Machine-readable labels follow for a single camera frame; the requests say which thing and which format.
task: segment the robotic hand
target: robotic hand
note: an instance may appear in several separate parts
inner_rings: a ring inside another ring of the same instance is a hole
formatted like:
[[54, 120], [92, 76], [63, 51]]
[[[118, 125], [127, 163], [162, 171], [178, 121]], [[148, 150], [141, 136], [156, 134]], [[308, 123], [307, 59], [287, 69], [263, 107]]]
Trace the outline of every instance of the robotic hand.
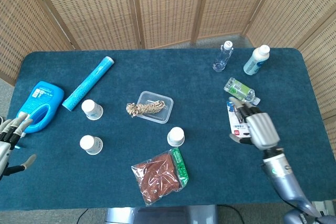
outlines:
[[29, 159], [21, 165], [8, 167], [9, 158], [12, 150], [19, 141], [24, 130], [32, 123], [32, 119], [28, 119], [26, 113], [22, 113], [18, 118], [7, 120], [0, 125], [0, 180], [3, 176], [21, 172], [27, 169], [36, 159], [33, 154]]
[[[294, 207], [284, 216], [284, 222], [286, 224], [335, 224], [335, 216], [322, 216], [304, 195], [283, 149], [277, 146], [280, 138], [269, 115], [250, 103], [243, 103], [233, 97], [230, 97], [230, 101], [235, 104], [246, 120], [251, 133], [251, 138], [238, 138], [230, 134], [231, 139], [237, 143], [252, 144], [264, 152], [262, 160], [265, 173], [280, 198]], [[296, 201], [297, 206], [289, 201]]]

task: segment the green label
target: green label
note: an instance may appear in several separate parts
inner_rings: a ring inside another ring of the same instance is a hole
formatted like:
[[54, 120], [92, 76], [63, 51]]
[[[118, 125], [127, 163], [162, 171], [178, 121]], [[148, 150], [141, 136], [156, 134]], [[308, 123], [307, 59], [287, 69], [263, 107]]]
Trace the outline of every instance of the green label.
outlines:
[[174, 165], [177, 169], [177, 176], [179, 177], [182, 187], [185, 187], [189, 177], [178, 147], [172, 149], [172, 157]]
[[250, 88], [248, 86], [245, 86], [240, 81], [235, 80], [229, 89], [229, 93], [242, 100], [247, 96], [249, 90]]
[[236, 90], [235, 88], [231, 87], [231, 88], [229, 89], [229, 93], [230, 93], [230, 94], [236, 94], [236, 93], [237, 93], [237, 90]]

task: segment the paper cup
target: paper cup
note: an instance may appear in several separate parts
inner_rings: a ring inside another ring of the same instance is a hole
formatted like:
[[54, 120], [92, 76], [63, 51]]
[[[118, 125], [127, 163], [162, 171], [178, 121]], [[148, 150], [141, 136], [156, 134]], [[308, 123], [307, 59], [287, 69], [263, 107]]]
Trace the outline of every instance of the paper cup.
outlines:
[[90, 120], [98, 120], [103, 115], [103, 107], [92, 100], [83, 101], [82, 110]]
[[167, 141], [172, 147], [181, 146], [184, 143], [184, 131], [180, 127], [173, 127], [168, 135]]
[[103, 141], [96, 136], [86, 135], [82, 137], [79, 145], [90, 155], [97, 155], [103, 149]]

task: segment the water bottle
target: water bottle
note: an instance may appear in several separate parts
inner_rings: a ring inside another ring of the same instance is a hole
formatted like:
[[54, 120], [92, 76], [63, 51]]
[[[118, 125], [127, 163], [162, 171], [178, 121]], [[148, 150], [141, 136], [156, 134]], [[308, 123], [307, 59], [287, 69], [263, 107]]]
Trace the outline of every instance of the water bottle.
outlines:
[[221, 53], [216, 57], [212, 68], [216, 72], [221, 72], [226, 67], [227, 62], [233, 52], [232, 42], [227, 40], [223, 45], [221, 45]]
[[260, 102], [260, 98], [256, 97], [253, 89], [250, 89], [248, 86], [242, 84], [233, 77], [228, 80], [224, 86], [224, 90], [243, 102], [249, 102], [253, 105], [258, 105]]

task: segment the floor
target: floor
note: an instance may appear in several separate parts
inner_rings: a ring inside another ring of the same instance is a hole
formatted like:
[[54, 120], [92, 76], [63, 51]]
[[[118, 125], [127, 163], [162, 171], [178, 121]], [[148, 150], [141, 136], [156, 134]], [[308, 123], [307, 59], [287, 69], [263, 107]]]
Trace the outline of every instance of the floor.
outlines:
[[[234, 47], [252, 47], [251, 43], [238, 35], [201, 39], [192, 45], [189, 42], [168, 48], [219, 48], [226, 40], [231, 40]], [[13, 87], [0, 80], [0, 116], [6, 116], [12, 98]], [[283, 223], [283, 215], [291, 208], [284, 203], [235, 205], [241, 212], [246, 224]], [[0, 224], [72, 224], [85, 209], [2, 211]], [[99, 224], [104, 222], [104, 208], [89, 209], [80, 219], [81, 224]], [[219, 207], [219, 223], [241, 223], [239, 216], [230, 208]]]

